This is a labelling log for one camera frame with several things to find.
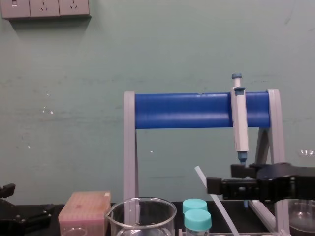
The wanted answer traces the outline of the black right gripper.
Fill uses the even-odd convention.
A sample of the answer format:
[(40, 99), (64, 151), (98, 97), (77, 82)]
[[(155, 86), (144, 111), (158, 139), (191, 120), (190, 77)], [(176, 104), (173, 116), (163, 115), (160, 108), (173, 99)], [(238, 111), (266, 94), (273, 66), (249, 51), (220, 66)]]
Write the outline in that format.
[(207, 177), (207, 193), (222, 195), (224, 200), (273, 203), (286, 199), (315, 199), (314, 167), (299, 167), (290, 163), (233, 164), (231, 177), (239, 179)]

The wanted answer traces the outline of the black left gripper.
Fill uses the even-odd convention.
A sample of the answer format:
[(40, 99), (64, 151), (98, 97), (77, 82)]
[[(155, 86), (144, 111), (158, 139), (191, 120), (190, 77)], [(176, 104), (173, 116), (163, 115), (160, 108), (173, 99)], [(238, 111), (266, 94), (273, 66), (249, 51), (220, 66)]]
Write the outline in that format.
[(0, 187), (0, 235), (24, 236), (25, 234), (48, 228), (55, 205), (43, 205), (32, 214), (22, 212), (14, 204), (2, 199), (14, 194), (16, 185), (10, 183)]

